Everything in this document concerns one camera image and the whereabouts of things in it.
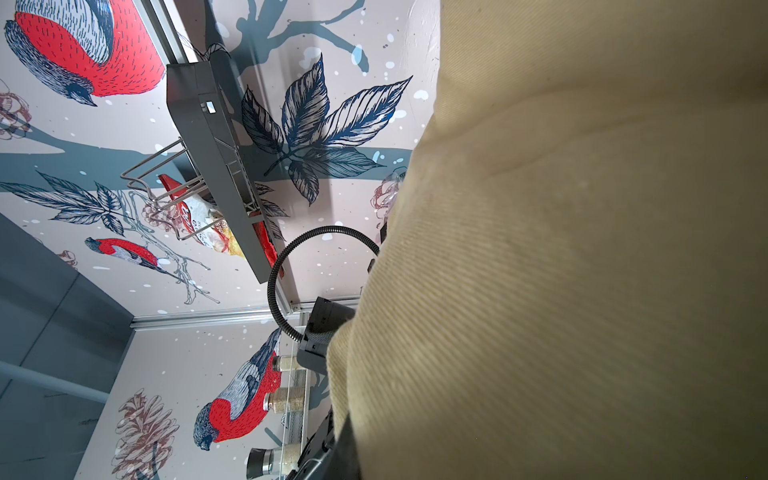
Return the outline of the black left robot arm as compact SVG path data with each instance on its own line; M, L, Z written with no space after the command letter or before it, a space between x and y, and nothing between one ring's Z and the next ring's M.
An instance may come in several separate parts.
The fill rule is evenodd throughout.
M360 480L362 478L356 439L350 417L341 432L333 430L335 417L330 411L299 457L288 480Z

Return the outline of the beige knitted garment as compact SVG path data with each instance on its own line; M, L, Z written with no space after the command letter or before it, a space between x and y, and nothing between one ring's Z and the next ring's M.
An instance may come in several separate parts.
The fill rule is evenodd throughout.
M767 475L767 5L445 1L332 404L364 479Z

